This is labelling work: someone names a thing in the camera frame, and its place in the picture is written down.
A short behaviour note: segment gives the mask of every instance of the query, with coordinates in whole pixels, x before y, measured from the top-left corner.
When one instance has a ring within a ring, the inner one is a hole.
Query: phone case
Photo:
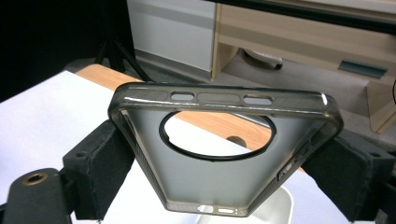
[[[269,124],[265,147],[210,156],[174,146],[165,122],[180,111],[224,112]],[[122,132],[165,209],[247,217],[342,129],[331,96],[213,85],[127,83],[108,115]]]

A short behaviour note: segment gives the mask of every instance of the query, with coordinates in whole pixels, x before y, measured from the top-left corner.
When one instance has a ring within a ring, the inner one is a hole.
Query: black cable
[[[392,88],[392,96],[393,96],[393,102],[396,104],[396,90],[395,90],[395,88],[396,88],[396,78],[395,78],[395,81],[393,82],[393,88]]]

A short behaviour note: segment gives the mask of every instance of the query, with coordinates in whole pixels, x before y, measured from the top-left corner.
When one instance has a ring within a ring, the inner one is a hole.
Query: white table
[[[62,157],[107,119],[113,91],[69,72],[0,104],[0,203],[11,183],[36,169],[62,169]],[[284,186],[294,199],[293,224],[349,223],[318,189],[296,172]],[[74,223],[94,223],[75,221]],[[104,223],[195,223],[197,215],[168,212],[134,162]]]

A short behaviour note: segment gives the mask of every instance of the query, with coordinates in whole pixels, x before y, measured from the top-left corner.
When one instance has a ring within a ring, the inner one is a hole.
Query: black foam holder
[[[134,162],[134,154],[109,120],[64,156],[63,172],[75,183],[77,219],[104,219]]]
[[[374,220],[396,159],[343,130],[303,165],[349,221]]]

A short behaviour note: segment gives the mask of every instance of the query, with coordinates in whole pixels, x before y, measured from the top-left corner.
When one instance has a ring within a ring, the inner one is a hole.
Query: transparent phone case
[[[180,111],[223,112],[268,124],[269,142],[247,154],[212,156],[169,141]],[[313,91],[127,83],[108,115],[128,141],[165,209],[247,217],[342,129],[334,99]]]

